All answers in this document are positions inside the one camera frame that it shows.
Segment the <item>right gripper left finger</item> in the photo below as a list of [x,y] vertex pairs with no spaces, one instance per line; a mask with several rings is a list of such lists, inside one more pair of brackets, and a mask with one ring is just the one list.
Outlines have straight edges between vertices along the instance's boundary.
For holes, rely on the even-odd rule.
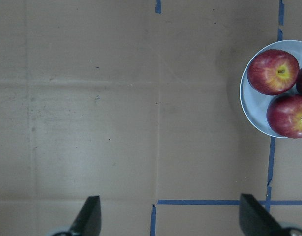
[[100,196],[89,196],[70,228],[52,233],[51,236],[99,236],[100,232]]

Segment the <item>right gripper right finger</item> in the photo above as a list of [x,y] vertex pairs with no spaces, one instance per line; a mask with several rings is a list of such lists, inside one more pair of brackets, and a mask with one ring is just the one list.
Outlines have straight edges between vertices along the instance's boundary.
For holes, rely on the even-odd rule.
[[246,236],[302,236],[302,229],[282,227],[252,194],[240,195],[240,228]]

